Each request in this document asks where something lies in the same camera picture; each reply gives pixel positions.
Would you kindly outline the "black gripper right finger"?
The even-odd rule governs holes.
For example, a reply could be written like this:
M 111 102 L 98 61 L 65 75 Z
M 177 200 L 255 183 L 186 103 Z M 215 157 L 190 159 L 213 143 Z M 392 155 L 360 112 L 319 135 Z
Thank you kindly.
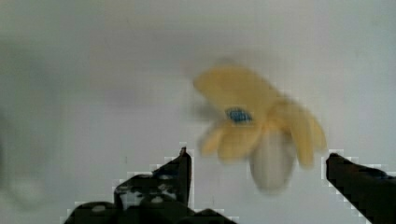
M 395 224 L 395 177 L 331 153 L 327 180 L 372 224 Z

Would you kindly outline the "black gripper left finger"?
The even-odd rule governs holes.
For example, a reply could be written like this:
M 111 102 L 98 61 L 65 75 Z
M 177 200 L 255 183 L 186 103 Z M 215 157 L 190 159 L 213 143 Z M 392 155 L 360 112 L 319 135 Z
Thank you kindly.
M 146 175 L 115 187 L 113 201 L 77 206 L 64 224 L 237 224 L 212 210 L 189 208 L 191 155 L 177 157 Z

